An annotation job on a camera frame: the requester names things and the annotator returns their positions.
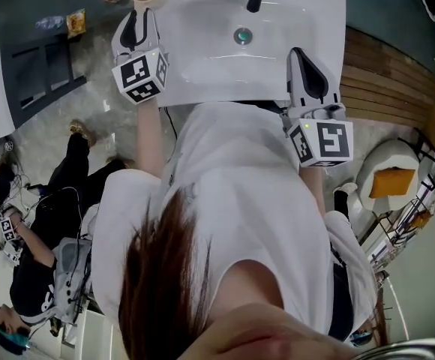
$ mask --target orange cushion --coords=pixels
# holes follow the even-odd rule
[[[407,194],[414,177],[414,169],[389,168],[374,173],[373,189],[369,197],[379,199]]]

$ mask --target white t-shirt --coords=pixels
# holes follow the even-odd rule
[[[372,314],[377,296],[371,266],[343,214],[332,211],[323,220],[282,127],[278,115],[255,106],[200,104],[179,136],[165,184],[130,169],[108,178],[94,232],[91,279],[97,303],[115,325],[125,254],[148,201],[159,215],[179,188],[188,211],[197,215],[196,271],[204,268],[211,241],[211,302],[227,269],[255,260],[276,277],[286,312],[327,335],[334,292],[332,242],[347,264],[353,329]]]

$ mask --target wire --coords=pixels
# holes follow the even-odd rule
[[[171,123],[171,127],[172,127],[172,132],[174,132],[174,137],[177,140],[178,139],[178,133],[176,132],[176,129],[174,128],[174,123],[173,120],[171,119],[171,115],[167,109],[167,107],[164,107],[164,112],[167,114],[167,117],[169,118],[169,122]]]

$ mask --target bottle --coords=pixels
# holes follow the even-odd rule
[[[36,22],[36,28],[39,29],[54,29],[62,26],[65,21],[63,16],[48,16]]]

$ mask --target brown hair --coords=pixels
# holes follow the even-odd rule
[[[192,316],[196,218],[185,219],[176,192],[160,220],[149,205],[127,250],[119,305],[119,328],[130,360],[176,360],[203,332],[208,259],[196,316]]]

